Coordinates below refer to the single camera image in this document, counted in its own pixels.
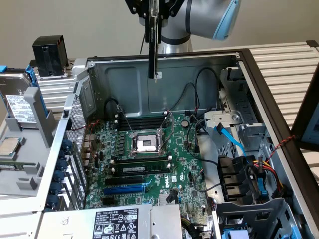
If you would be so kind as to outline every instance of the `warning label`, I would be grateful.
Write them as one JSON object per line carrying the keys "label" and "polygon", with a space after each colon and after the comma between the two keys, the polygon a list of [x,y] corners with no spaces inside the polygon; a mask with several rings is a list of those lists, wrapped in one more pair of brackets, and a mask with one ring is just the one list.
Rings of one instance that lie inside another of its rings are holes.
{"label": "warning label", "polygon": [[138,238],[138,214],[138,209],[97,212],[93,239]]}
{"label": "warning label", "polygon": [[19,123],[36,123],[31,106],[24,96],[6,95],[6,98]]}

